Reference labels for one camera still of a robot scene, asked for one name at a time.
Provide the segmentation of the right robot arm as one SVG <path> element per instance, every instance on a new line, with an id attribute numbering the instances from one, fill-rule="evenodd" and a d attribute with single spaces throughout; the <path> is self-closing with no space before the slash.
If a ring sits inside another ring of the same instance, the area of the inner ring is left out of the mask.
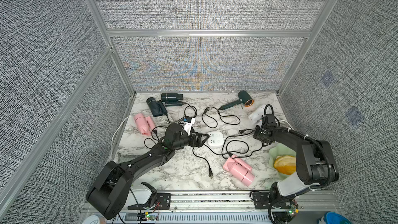
<path id="1" fill-rule="evenodd" d="M 254 138 L 264 144 L 278 142 L 296 152 L 296 171 L 273 183 L 268 194 L 269 207 L 279 208 L 297 196 L 328 187 L 339 180 L 339 171 L 331 145 L 278 125 L 273 114 L 264 114 L 256 126 Z"/>

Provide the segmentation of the dark green dryer back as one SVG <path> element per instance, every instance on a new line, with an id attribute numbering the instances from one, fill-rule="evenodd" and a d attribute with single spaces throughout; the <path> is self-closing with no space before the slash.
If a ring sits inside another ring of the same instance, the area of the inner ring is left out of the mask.
<path id="1" fill-rule="evenodd" d="M 182 106 L 184 104 L 183 94 L 179 93 L 162 93 L 161 101 L 166 107 L 168 106 Z"/>

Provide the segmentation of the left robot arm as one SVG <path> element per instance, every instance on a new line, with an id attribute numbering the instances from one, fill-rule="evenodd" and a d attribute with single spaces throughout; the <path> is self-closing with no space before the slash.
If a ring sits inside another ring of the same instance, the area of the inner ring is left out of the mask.
<path id="1" fill-rule="evenodd" d="M 131 186 L 148 171 L 170 161 L 176 150 L 186 146 L 202 147 L 210 135 L 180 124 L 170 124 L 164 137 L 145 154 L 124 163 L 108 162 L 86 194 L 86 200 L 107 220 L 117 216 L 125 206 Z"/>

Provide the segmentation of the green wavy plate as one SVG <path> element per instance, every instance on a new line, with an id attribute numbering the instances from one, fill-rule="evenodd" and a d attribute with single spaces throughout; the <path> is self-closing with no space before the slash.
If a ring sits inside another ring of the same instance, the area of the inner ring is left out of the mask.
<path id="1" fill-rule="evenodd" d="M 296 152 L 287 146 L 278 143 L 269 150 L 269 166 L 274 169 L 280 180 L 296 172 Z"/>

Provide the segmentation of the orange bread slice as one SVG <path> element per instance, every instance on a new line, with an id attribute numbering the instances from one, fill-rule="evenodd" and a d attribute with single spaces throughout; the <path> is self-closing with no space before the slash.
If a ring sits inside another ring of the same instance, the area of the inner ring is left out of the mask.
<path id="1" fill-rule="evenodd" d="M 296 157 L 290 155 L 278 156 L 273 167 L 282 174 L 291 175 L 296 172 Z"/>

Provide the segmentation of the pink dryer front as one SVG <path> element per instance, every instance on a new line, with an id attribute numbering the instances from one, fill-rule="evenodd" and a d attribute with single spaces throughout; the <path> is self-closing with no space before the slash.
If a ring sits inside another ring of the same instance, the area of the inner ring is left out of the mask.
<path id="1" fill-rule="evenodd" d="M 252 174 L 252 167 L 236 155 L 229 157 L 222 167 L 247 187 L 255 179 Z"/>

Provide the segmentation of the green dryer copper nozzle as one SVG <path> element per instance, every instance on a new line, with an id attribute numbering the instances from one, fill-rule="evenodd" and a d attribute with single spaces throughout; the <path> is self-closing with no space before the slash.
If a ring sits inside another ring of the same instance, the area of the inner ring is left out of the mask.
<path id="1" fill-rule="evenodd" d="M 227 110 L 229 108 L 232 108 L 240 104 L 243 104 L 245 107 L 250 107 L 254 102 L 255 102 L 254 99 L 249 95 L 249 93 L 245 90 L 242 90 L 238 93 L 238 99 L 236 101 L 227 103 L 218 108 L 218 110 L 219 111 Z"/>

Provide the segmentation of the white folded hair dryer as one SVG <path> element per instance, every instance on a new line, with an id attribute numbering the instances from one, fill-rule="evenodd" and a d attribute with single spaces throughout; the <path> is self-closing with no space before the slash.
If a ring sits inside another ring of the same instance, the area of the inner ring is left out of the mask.
<path id="1" fill-rule="evenodd" d="M 264 115 L 264 109 L 266 107 L 266 104 L 263 104 L 259 106 L 255 111 L 253 111 L 249 116 L 249 120 L 253 123 L 256 124 L 258 123 L 261 119 L 262 116 Z"/>

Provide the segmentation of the dark green dryer folded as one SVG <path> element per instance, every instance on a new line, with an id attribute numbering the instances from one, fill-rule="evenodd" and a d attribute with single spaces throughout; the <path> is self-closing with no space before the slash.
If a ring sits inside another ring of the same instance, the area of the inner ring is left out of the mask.
<path id="1" fill-rule="evenodd" d="M 153 115 L 153 117 L 167 116 L 167 110 L 162 101 L 157 101 L 154 97 L 149 97 L 147 100 L 147 105 Z"/>

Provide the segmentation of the right white power strip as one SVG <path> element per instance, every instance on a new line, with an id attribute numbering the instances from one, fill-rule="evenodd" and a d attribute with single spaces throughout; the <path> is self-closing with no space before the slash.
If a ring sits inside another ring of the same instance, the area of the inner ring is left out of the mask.
<path id="1" fill-rule="evenodd" d="M 210 148 L 218 148 L 224 145 L 224 136 L 220 131 L 210 131 L 208 132 L 209 139 L 207 140 L 207 145 Z"/>

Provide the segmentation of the aluminium front rail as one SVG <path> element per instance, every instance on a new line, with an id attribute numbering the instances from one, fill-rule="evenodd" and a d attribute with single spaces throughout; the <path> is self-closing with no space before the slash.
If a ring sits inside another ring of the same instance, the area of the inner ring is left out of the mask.
<path id="1" fill-rule="evenodd" d="M 156 203 L 164 211 L 233 212 L 267 211 L 269 201 L 265 191 L 159 191 Z M 295 198 L 299 212 L 340 212 L 333 191 L 317 190 Z"/>

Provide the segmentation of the pink dryer left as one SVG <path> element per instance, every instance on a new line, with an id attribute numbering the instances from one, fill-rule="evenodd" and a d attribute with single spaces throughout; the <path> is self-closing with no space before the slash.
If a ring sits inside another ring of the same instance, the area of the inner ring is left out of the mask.
<path id="1" fill-rule="evenodd" d="M 134 121 L 138 131 L 142 135 L 151 136 L 155 124 L 150 116 L 145 116 L 144 114 L 136 114 L 134 116 Z"/>

